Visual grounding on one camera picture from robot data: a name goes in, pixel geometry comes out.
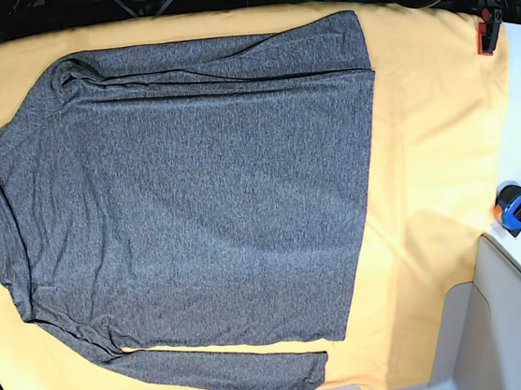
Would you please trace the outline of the grey long-sleeve shirt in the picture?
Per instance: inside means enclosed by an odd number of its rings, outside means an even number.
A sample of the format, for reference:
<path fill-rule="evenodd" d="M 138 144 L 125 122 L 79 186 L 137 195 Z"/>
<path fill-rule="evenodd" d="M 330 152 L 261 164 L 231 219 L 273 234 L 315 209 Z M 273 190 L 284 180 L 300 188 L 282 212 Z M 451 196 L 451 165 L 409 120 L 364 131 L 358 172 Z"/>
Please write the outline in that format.
<path fill-rule="evenodd" d="M 145 383 L 315 390 L 364 233 L 373 73 L 341 11 L 284 33 L 71 54 L 0 129 L 0 282 Z"/>

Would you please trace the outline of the blue tape measure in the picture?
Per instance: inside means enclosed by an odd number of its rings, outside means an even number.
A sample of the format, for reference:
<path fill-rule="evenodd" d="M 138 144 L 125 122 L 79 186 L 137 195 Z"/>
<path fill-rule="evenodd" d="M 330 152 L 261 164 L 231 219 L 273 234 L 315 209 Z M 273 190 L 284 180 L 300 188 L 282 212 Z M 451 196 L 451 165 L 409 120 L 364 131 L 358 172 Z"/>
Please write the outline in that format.
<path fill-rule="evenodd" d="M 494 219 L 510 235 L 521 232 L 521 186 L 508 182 L 499 189 L 493 208 Z"/>

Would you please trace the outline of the red clamp right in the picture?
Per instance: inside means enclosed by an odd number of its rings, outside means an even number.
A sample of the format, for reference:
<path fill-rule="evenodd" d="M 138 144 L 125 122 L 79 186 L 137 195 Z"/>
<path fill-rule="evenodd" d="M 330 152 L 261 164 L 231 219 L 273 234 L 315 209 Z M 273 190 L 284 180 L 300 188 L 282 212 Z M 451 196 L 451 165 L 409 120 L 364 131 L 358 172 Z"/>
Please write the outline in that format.
<path fill-rule="evenodd" d="M 484 8 L 481 18 L 482 21 L 477 24 L 477 50 L 480 55 L 492 56 L 497 47 L 499 29 L 502 26 L 502 9 L 499 7 Z"/>

